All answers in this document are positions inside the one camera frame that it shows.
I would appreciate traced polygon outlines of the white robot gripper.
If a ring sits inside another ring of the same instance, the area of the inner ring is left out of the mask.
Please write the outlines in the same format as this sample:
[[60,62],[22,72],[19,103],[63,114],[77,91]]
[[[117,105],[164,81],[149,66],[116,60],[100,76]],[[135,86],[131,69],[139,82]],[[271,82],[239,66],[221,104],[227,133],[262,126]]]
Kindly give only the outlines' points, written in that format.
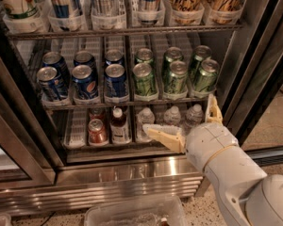
[[213,94],[208,96],[205,122],[183,135],[182,129],[173,125],[144,124],[147,136],[160,142],[175,153],[184,153],[198,171],[203,171],[213,155],[229,146],[237,146],[238,140],[222,125],[223,115]]

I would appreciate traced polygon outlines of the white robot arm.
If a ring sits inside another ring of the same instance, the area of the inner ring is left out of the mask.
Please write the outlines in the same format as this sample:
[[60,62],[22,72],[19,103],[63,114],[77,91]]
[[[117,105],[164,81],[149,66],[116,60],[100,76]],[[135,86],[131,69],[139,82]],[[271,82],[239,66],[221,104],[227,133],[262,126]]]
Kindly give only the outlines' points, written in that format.
[[216,97],[208,97],[205,121],[185,135],[172,125],[145,124],[147,136],[203,173],[213,185],[228,226],[283,226],[283,175],[267,174],[223,126]]

